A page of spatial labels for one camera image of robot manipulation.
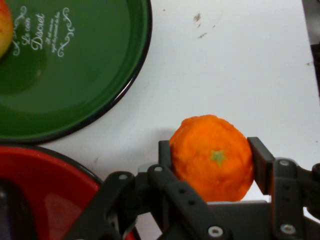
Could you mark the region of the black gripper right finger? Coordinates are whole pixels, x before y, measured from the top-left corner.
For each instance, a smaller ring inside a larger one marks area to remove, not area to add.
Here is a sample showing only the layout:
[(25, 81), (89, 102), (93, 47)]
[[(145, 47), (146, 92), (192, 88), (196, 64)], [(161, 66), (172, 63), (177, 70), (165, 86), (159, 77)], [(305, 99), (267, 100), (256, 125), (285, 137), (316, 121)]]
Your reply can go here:
[(318, 240), (320, 225), (303, 209), (320, 218), (320, 165), (306, 170), (294, 160), (274, 157), (258, 137), (248, 137), (254, 180), (271, 197), (271, 229), (275, 240)]

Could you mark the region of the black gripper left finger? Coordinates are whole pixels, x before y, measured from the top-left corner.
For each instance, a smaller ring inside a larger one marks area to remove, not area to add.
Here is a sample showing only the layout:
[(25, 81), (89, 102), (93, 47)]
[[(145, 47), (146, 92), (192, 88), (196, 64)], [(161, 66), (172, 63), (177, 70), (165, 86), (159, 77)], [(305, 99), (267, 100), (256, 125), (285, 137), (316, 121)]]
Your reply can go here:
[(208, 204), (172, 172), (170, 144), (158, 143), (158, 162), (133, 175), (110, 174), (64, 235), (66, 240), (123, 240), (139, 215), (150, 213), (162, 240), (231, 240)]

